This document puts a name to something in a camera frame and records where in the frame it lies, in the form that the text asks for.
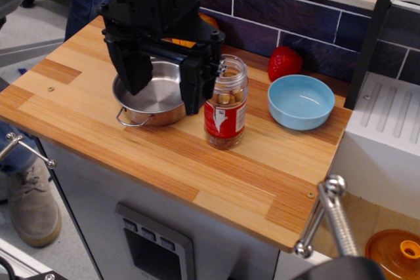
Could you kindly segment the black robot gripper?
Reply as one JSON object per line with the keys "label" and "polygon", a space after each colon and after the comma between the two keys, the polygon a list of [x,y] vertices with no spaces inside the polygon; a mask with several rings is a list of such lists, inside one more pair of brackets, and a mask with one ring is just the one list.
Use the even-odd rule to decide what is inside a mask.
{"label": "black robot gripper", "polygon": [[[200,0],[110,0],[99,8],[110,58],[129,93],[137,95],[152,80],[151,56],[180,60],[185,55],[197,56],[180,64],[186,114],[198,114],[213,96],[225,36],[200,18],[200,5]],[[203,33],[194,37],[196,28]],[[172,38],[196,44],[187,48]]]}

